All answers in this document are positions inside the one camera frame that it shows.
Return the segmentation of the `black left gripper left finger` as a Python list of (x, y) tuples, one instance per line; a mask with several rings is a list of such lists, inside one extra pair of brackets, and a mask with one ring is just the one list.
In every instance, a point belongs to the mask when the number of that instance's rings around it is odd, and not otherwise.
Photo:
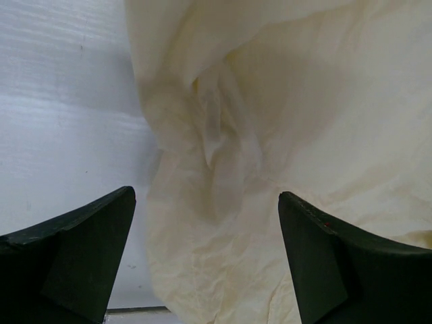
[(2, 323), (102, 323), (136, 206), (121, 187), (1, 236)]

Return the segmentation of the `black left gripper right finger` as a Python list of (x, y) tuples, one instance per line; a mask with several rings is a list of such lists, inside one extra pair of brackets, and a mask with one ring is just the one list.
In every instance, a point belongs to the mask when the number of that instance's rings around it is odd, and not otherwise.
[(431, 251), (382, 238), (291, 192), (278, 213), (303, 323), (430, 323)]

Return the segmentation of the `cream fabric jacket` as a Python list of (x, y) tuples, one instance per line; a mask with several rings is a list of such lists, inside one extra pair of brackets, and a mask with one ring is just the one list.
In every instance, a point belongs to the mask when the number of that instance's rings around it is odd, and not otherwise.
[(277, 212), (293, 192), (431, 246), (430, 1), (126, 1), (161, 160), (156, 296), (184, 323), (299, 323)]

